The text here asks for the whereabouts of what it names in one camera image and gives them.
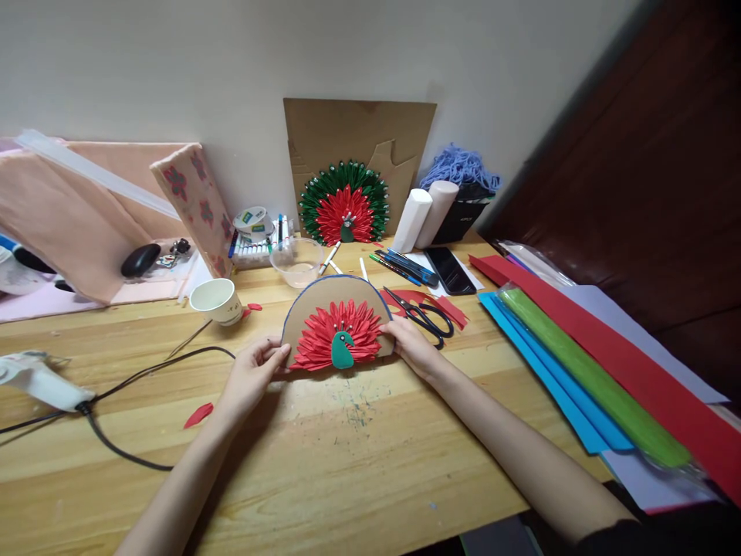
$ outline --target phone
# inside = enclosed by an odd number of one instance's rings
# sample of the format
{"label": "phone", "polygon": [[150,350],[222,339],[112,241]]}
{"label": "phone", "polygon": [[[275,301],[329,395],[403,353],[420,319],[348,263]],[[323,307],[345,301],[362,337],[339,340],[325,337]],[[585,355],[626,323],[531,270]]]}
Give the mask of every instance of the phone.
{"label": "phone", "polygon": [[449,295],[476,293],[476,288],[466,275],[461,263],[447,247],[428,247],[425,255],[435,273],[440,276],[442,286]]}

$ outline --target hand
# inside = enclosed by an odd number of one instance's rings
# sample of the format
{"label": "hand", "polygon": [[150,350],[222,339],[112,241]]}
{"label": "hand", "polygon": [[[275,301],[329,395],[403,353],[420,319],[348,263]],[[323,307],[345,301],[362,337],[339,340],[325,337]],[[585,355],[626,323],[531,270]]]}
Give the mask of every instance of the hand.
{"label": "hand", "polygon": [[290,349],[279,337],[268,336],[240,351],[214,413],[230,424],[241,422],[262,399],[273,375],[288,372],[283,362]]}
{"label": "hand", "polygon": [[394,315],[381,332],[396,338],[396,352],[421,378],[439,378],[452,365],[409,319]]}

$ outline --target paper peacock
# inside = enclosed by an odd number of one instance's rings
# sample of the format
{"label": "paper peacock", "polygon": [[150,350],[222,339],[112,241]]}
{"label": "paper peacock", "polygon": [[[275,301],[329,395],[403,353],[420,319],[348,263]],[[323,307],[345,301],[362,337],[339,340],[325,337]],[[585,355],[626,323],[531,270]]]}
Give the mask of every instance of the paper peacock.
{"label": "paper peacock", "polygon": [[389,355],[394,340],[381,334],[391,313],[381,295],[355,276],[327,276],[310,284],[291,307],[283,342],[291,369],[348,369]]}
{"label": "paper peacock", "polygon": [[357,161],[330,164],[308,181],[299,210],[306,231],[324,245],[379,241],[388,222],[388,187]]}

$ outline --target black scissors handle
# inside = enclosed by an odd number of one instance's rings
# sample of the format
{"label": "black scissors handle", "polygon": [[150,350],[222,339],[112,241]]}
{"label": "black scissors handle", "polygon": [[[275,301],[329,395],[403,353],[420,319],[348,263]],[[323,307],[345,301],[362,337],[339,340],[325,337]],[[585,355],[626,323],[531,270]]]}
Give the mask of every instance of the black scissors handle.
{"label": "black scissors handle", "polygon": [[[453,334],[455,332],[453,329],[453,323],[448,318],[448,315],[440,311],[437,307],[421,303],[419,306],[409,305],[409,307],[405,307],[404,309],[409,318],[411,318],[415,323],[419,324],[427,332],[438,338],[438,343],[435,346],[437,349],[441,350],[442,346],[445,345],[443,338],[453,337]],[[425,314],[425,311],[435,313],[440,318],[442,318],[442,320],[444,320],[445,323],[448,325],[448,330],[444,331],[437,324],[432,322],[430,318]]]}

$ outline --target glue gun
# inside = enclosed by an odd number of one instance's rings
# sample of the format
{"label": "glue gun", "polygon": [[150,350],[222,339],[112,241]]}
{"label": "glue gun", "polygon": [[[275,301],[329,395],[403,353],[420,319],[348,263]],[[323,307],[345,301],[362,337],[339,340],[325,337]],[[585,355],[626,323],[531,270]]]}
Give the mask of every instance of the glue gun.
{"label": "glue gun", "polygon": [[11,385],[49,405],[75,412],[81,402],[93,399],[95,392],[75,386],[46,366],[44,351],[23,351],[0,357],[0,385]]}

